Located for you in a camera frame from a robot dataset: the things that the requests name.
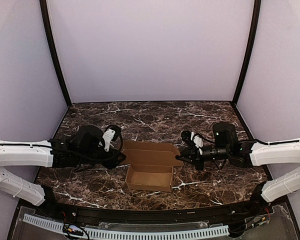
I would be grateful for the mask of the brown cardboard box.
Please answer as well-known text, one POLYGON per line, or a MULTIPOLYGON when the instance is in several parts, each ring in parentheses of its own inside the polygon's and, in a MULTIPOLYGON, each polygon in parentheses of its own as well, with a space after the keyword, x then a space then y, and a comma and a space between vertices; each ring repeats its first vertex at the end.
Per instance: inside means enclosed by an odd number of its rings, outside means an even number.
POLYGON ((122 165, 129 165, 125 183, 131 190, 171 192, 174 168, 184 163, 176 159, 179 150, 171 143, 124 141, 122 165))

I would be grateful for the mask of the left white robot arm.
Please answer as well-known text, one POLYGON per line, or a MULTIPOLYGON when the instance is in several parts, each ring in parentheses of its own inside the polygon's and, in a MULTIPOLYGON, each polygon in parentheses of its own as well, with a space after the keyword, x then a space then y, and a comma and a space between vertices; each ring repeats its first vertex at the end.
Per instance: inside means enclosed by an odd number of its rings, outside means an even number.
POLYGON ((83 125, 66 138, 34 142, 0 140, 0 191, 37 207, 53 203, 55 196, 49 186, 27 181, 8 168, 74 168, 76 172, 83 172, 102 165, 114 169, 126 159, 123 145, 122 130, 117 125, 109 125, 105 130, 83 125))

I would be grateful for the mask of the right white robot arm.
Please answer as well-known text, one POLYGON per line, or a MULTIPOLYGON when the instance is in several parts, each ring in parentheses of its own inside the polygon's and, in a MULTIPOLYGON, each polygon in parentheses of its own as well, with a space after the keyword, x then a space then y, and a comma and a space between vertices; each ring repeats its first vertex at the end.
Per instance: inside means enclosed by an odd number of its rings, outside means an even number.
POLYGON ((227 122, 212 127, 214 139, 207 141, 199 133, 183 131, 181 138, 187 147, 176 159, 202 170, 206 162, 228 161, 239 168, 267 165, 295 165, 296 168, 273 180, 259 183, 250 201, 261 206, 300 190, 300 137, 283 141, 264 142, 259 139, 239 140, 236 128, 227 122))

